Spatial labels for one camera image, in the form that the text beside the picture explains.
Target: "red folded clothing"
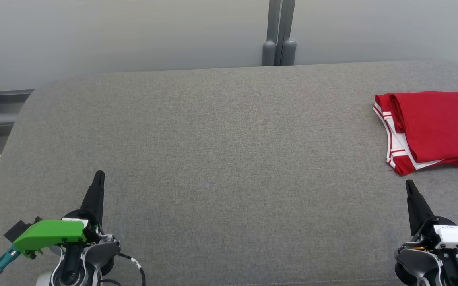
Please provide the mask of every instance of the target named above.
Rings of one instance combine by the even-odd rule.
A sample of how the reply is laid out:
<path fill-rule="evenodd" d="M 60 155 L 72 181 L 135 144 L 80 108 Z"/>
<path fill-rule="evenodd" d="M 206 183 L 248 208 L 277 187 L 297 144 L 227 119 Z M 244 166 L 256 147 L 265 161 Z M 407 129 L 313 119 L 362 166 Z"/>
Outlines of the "red folded clothing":
<path fill-rule="evenodd" d="M 389 96 L 394 128 L 405 134 L 414 160 L 458 165 L 458 92 Z"/>

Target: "gray fabric surface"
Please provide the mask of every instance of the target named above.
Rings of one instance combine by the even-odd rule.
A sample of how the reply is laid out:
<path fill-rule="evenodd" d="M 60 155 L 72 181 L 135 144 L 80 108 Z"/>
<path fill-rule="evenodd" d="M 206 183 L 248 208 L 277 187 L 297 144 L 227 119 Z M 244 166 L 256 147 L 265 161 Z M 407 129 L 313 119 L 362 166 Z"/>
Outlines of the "gray fabric surface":
<path fill-rule="evenodd" d="M 37 89 L 0 160 L 2 236 L 77 208 L 106 173 L 104 228 L 154 285 L 400 284 L 404 182 L 458 223 L 458 169 L 399 177 L 374 95 L 458 91 L 458 64 L 374 62 L 75 77 Z M 58 258 L 20 257 L 0 285 Z M 137 285 L 116 259 L 108 275 Z"/>

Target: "green plastic bracket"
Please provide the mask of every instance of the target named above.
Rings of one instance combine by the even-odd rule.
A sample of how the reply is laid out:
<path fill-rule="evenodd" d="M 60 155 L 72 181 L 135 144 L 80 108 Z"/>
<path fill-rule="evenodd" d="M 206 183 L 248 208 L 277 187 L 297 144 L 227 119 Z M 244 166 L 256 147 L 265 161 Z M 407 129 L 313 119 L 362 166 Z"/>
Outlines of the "green plastic bracket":
<path fill-rule="evenodd" d="M 26 257 L 42 248 L 64 242 L 86 241 L 82 221 L 42 220 L 30 226 L 13 242 L 13 245 Z"/>

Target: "teal connector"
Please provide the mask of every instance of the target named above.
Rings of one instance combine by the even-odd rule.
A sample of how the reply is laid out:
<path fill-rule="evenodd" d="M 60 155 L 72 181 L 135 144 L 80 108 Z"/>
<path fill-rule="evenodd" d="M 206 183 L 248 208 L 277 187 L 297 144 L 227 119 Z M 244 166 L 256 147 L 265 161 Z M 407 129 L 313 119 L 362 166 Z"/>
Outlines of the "teal connector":
<path fill-rule="evenodd" d="M 19 257 L 19 255 L 20 255 L 19 250 L 17 250 L 17 248 L 14 245 L 12 245 L 11 248 L 9 248 L 5 252 L 5 254 L 3 254 L 0 257 L 0 275 L 1 275 L 1 273 L 3 273 L 3 269 L 6 266 L 8 266 L 8 264 L 10 264 L 12 261 L 17 259 L 17 257 Z"/>

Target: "white label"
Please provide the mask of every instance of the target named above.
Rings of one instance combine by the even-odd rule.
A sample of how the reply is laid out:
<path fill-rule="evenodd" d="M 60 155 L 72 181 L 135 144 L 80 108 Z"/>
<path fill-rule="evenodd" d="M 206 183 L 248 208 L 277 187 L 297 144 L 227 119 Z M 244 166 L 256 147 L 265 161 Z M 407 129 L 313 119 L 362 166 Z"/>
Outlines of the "white label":
<path fill-rule="evenodd" d="M 439 235 L 439 230 L 442 228 L 458 228 L 458 226 L 434 226 L 434 231 Z"/>

